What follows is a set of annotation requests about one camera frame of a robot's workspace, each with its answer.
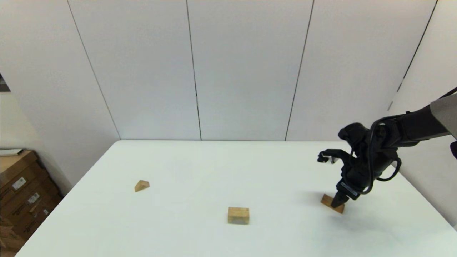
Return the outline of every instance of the wall panel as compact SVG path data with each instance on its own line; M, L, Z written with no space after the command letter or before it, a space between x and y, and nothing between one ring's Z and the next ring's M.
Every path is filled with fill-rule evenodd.
M70 0L122 139L200 139L185 0Z
M284 140L311 0L189 0L202 139Z
M317 0L287 140L335 140L387 114L434 0Z

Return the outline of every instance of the wooden block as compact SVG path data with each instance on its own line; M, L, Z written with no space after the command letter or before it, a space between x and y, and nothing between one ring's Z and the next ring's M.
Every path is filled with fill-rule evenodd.
M333 201L333 198L331 196L326 195L326 194L324 194L324 196L322 197L322 200L320 200L321 203L327 205L330 209L343 214L344 204L338 206L337 208L333 208L331 206L332 201Z
M148 187L149 187L149 182L140 180L140 181L138 181L137 185L135 186L135 192L138 192L138 191L143 190Z
M228 222L231 224L249 224L249 208L229 207Z

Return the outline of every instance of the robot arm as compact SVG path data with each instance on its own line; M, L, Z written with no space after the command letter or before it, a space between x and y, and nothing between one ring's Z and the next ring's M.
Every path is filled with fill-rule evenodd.
M361 194L369 193L375 179L392 179L401 166L398 147L414 146L422 140L449 134L457 139L457 94L452 95L455 90L457 88L418 111L381 118L370 129L360 123L352 123L341 129L338 137L351 146L351 153L327 149L320 152L318 158L319 162L334 163L342 159L344 163L332 207L340 206L349 198L356 200ZM451 151L457 158L457 142L451 144ZM392 176L380 178L394 161L397 167Z

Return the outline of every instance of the triangular wooden block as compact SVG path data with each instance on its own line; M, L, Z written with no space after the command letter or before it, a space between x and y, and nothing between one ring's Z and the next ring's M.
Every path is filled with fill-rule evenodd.
M143 190L148 187L149 187L149 182L140 180L140 181L138 181L137 185L135 186L135 192L138 192L138 191Z

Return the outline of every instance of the black cable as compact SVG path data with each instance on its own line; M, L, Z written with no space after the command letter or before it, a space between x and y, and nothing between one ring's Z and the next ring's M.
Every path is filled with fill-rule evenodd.
M374 185L373 138L374 138L375 128L384 120L398 118L400 116L402 116L402 114L384 117L384 118L381 118L381 119L373 122L373 124L370 128L370 137L368 139L368 177L370 180L370 185L368 186L367 190L360 192L360 194L368 194L369 192L371 192L371 190L373 189L373 185Z
M397 162L397 166L395 167L395 171L393 171L392 175L389 178L380 178L379 177L379 178L377 178L377 180L385 182L385 181L389 181L389 180L393 179L393 177L395 177L395 175L397 175L397 173L399 172L400 167L401 167L401 159L397 158L397 159L395 159L395 161Z
M449 91L448 93L446 93L445 95L443 95L443 96L440 97L440 98L450 96L450 95L452 95L452 94L455 93L455 92L457 92L457 87L454 88L454 89L452 89L451 91Z

